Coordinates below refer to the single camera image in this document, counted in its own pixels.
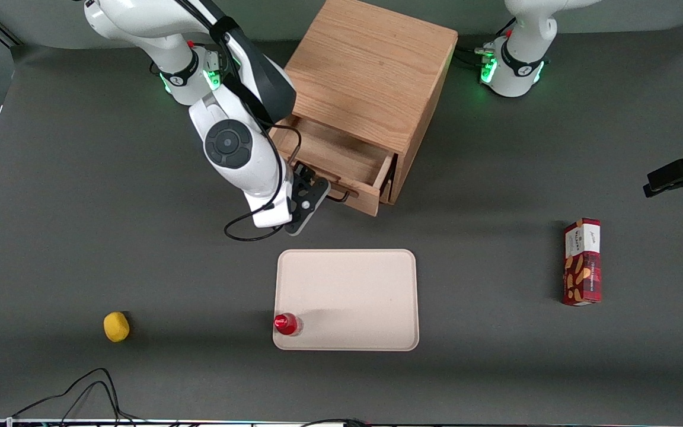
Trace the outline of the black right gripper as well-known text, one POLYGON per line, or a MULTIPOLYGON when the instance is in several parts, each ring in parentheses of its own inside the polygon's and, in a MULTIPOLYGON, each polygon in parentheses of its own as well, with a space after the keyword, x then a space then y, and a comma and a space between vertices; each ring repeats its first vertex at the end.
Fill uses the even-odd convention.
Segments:
POLYGON ((293 181, 292 220, 285 224, 290 236, 301 233, 331 190, 327 179, 317 178, 315 171, 300 161, 293 165, 293 181))

